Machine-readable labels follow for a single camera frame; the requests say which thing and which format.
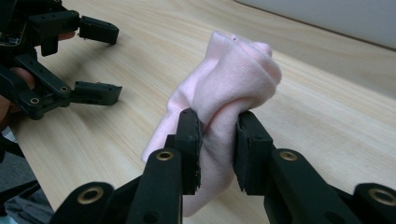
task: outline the crumpled cloth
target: crumpled cloth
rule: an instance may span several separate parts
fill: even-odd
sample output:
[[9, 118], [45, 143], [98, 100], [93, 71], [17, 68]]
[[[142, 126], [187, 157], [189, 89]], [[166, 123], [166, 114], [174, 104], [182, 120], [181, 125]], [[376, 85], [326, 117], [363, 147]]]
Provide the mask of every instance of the crumpled cloth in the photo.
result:
[[6, 213], [19, 224], [50, 223], [53, 210], [38, 184], [5, 203]]
[[163, 148], [166, 136], [176, 133], [182, 110], [191, 107], [197, 113], [203, 127], [201, 187], [195, 195], [183, 196], [184, 217], [230, 186], [238, 115], [271, 98], [280, 79], [267, 44], [217, 31], [212, 34], [203, 61], [171, 95], [167, 112], [142, 154], [147, 161], [151, 152]]

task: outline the pink fabric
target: pink fabric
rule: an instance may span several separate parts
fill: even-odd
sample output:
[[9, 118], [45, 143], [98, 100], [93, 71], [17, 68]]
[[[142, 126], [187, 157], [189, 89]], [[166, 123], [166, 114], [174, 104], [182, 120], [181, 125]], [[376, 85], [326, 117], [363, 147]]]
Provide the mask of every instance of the pink fabric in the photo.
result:
[[204, 60], [177, 87], [167, 113], [152, 135], [142, 159], [163, 148], [176, 133], [179, 113], [191, 107], [203, 127], [200, 154], [201, 187], [183, 196], [183, 216], [189, 217], [226, 190], [233, 181], [233, 149], [238, 115], [271, 98], [281, 73], [271, 48], [236, 35], [214, 32]]

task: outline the wood grain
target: wood grain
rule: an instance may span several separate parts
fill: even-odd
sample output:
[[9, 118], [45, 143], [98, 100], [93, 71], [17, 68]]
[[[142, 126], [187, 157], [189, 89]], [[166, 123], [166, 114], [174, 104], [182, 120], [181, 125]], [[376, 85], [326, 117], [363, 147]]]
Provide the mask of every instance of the wood grain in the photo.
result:
[[[277, 147], [303, 153], [352, 192], [362, 182], [396, 189], [396, 52], [231, 0], [64, 1], [120, 28], [118, 44], [73, 38], [39, 61], [73, 85], [123, 87], [113, 106], [70, 105], [13, 124], [54, 209], [75, 188], [115, 188], [141, 175], [140, 154], [177, 84], [204, 58], [213, 30], [269, 43], [283, 79], [253, 112]], [[267, 223], [262, 197], [230, 189], [184, 223]]]

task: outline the metal screw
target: metal screw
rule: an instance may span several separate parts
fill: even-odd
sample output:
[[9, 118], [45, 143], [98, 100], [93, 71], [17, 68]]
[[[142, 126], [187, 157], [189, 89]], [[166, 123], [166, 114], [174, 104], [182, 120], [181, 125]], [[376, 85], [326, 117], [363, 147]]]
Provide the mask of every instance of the metal screw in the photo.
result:
[[286, 161], [297, 161], [298, 157], [296, 154], [290, 152], [290, 151], [282, 151], [279, 153], [279, 156]]
[[94, 186], [82, 191], [77, 198], [77, 201], [81, 204], [89, 204], [98, 201], [104, 192], [101, 187]]
[[37, 98], [32, 98], [32, 99], [30, 99], [30, 103], [36, 105], [36, 104], [40, 103], [40, 100]]
[[159, 161], [169, 161], [173, 158], [173, 153], [170, 151], [163, 151], [157, 154], [157, 160]]
[[379, 203], [396, 206], [396, 195], [393, 195], [383, 189], [369, 189], [369, 195]]

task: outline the wooden table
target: wooden table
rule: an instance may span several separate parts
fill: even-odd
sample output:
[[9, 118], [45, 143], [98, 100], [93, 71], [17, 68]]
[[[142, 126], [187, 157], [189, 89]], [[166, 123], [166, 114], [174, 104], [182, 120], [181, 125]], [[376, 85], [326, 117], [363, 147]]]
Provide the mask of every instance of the wooden table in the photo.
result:
[[[123, 86], [113, 106], [70, 105], [13, 131], [54, 209], [92, 181], [115, 188], [142, 174], [140, 155], [168, 97], [204, 58], [213, 30], [270, 44], [283, 79], [253, 112], [277, 147], [295, 149], [340, 189], [396, 189], [396, 52], [232, 0], [64, 1], [120, 28], [109, 47], [81, 38], [39, 61], [75, 81]], [[265, 223], [262, 197], [233, 185], [184, 223]]]

